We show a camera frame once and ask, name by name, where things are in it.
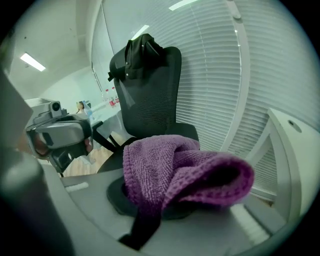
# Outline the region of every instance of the black strap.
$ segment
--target black strap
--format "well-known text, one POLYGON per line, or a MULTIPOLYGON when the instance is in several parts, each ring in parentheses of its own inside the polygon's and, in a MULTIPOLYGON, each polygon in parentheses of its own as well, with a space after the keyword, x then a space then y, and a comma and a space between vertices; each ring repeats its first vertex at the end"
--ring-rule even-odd
POLYGON ((130 234, 125 234, 119 242, 139 251, 145 243, 153 236, 161 223, 161 215, 146 216, 138 211, 130 234))

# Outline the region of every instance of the chair seat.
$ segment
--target chair seat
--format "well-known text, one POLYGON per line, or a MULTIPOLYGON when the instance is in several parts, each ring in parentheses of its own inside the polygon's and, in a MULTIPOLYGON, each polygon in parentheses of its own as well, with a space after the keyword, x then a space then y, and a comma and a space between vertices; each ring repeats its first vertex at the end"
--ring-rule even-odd
POLYGON ((138 138, 132 137, 121 145, 116 152, 114 152, 100 167, 98 173, 108 172, 123 168, 123 157, 125 146, 130 145, 132 142, 137 141, 138 138))

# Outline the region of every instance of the towel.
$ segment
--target towel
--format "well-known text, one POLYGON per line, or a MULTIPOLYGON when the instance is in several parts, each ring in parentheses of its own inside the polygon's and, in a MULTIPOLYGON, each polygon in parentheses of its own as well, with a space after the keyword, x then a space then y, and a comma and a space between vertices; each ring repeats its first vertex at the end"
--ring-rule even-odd
POLYGON ((197 202, 231 206, 251 189, 254 171, 229 153, 200 151, 180 135, 137 140, 124 148, 127 197, 143 216, 159 216, 170 204, 197 202))

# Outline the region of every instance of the mesh chair backrest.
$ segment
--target mesh chair backrest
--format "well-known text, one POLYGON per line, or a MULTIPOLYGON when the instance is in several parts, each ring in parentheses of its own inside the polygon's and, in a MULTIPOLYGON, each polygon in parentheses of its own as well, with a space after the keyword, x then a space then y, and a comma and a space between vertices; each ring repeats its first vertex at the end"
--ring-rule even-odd
MULTIPOLYGON (((118 52, 110 65, 123 67, 124 51, 118 52)), ((176 122, 181 52, 176 47, 167 47, 164 52, 164 65, 148 70, 143 79, 114 79, 124 127, 139 139, 163 135, 176 122)))

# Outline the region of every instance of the ceiling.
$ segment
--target ceiling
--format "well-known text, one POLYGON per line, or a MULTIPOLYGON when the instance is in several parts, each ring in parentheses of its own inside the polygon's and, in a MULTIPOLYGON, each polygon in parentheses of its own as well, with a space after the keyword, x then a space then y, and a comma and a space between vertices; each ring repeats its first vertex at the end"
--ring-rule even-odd
POLYGON ((88 0, 38 0, 16 23, 9 40, 13 53, 6 67, 24 98, 40 95, 56 81, 90 65, 86 52, 88 0), (28 53, 42 72, 20 60, 28 53))

